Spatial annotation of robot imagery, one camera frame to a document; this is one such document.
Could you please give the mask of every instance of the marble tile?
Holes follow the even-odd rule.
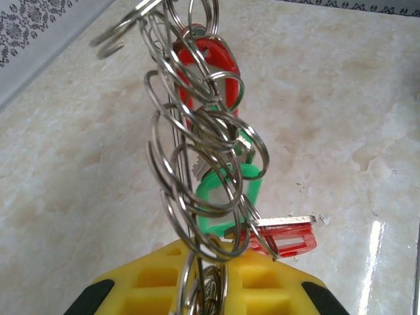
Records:
[[[0,115],[5,314],[63,313],[101,273],[177,238],[146,162],[154,109],[142,80],[153,62],[135,31],[105,61],[88,48],[135,4],[117,0]],[[351,314],[408,314],[420,19],[270,1],[221,8],[247,89],[240,115],[271,157],[259,211],[331,215],[314,226],[318,248],[287,263]]]

